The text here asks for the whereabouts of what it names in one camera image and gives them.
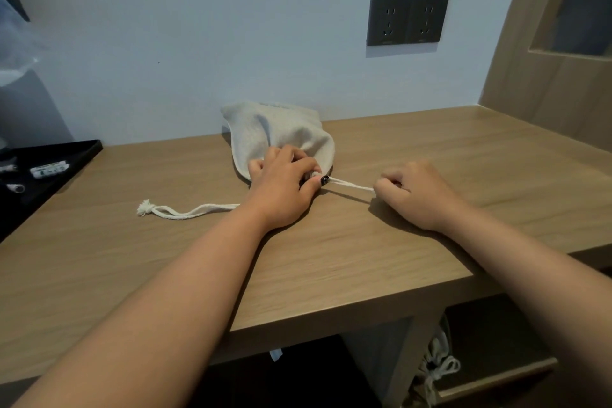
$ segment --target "desk leg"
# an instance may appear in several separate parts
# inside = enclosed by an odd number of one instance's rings
[[[400,408],[444,309],[342,334],[384,408]]]

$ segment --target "frayed cord end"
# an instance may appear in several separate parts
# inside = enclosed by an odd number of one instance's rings
[[[150,200],[147,199],[138,206],[138,209],[136,210],[136,214],[138,216],[148,215],[149,213],[153,211],[153,208],[155,208],[155,205],[153,205],[153,203],[151,203]]]

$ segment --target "hand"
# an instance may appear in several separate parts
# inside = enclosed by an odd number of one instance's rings
[[[242,205],[263,218],[266,230],[287,226],[306,211],[321,188],[321,176],[311,177],[300,188],[302,177],[313,171],[320,173],[321,167],[303,150],[292,145],[270,147],[263,160],[249,162],[253,183]]]
[[[465,202],[428,161],[384,171],[376,195],[421,229],[443,232],[449,213]]]

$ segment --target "forearm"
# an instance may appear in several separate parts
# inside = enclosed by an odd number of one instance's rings
[[[265,233],[240,208],[128,297],[16,406],[180,406],[206,367]]]
[[[451,212],[443,232],[501,284],[562,361],[612,397],[612,280],[476,208]]]

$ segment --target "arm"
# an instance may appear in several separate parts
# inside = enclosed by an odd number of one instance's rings
[[[461,245],[524,311],[556,356],[612,400],[612,280],[472,207],[427,162],[382,174],[376,194]]]
[[[321,187],[317,162],[271,147],[251,161],[240,207],[200,237],[65,354],[15,407],[177,407],[226,329],[263,235],[295,222]]]

